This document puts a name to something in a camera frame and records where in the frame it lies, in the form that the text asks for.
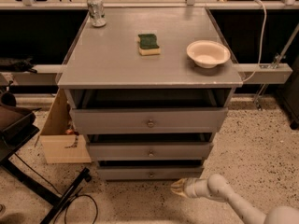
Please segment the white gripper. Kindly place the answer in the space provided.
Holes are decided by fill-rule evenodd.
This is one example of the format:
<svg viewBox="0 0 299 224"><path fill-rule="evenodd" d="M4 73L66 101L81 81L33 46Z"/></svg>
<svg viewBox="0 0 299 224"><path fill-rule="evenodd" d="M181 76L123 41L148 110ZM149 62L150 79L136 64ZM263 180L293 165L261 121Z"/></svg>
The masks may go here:
<svg viewBox="0 0 299 224"><path fill-rule="evenodd" d="M170 186L170 189L173 193L182 197L188 196L189 198L207 198L209 195L206 179L188 178L186 181L186 178L181 178L180 180L174 182Z"/></svg>

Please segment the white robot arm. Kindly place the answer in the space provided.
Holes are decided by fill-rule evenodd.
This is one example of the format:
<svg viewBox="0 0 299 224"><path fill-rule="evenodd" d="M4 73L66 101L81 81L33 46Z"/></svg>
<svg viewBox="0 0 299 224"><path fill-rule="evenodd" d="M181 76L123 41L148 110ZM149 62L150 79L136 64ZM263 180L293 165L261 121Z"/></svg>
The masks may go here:
<svg viewBox="0 0 299 224"><path fill-rule="evenodd" d="M228 203L244 224L299 224L298 209L278 206L265 214L237 194L220 174L211 175L208 179L181 178L171 185L171 191L186 198L207 198Z"/></svg>

